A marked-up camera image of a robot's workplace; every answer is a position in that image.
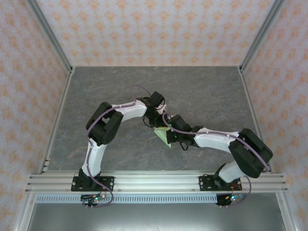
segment patterned wallpaper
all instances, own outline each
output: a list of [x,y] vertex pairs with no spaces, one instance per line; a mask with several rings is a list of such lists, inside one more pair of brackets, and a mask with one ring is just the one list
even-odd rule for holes
[[308,227],[308,2],[287,0],[245,73],[257,119]]
[[240,65],[274,0],[38,0],[71,65]]
[[0,230],[10,231],[49,141],[66,71],[25,0],[0,1]]

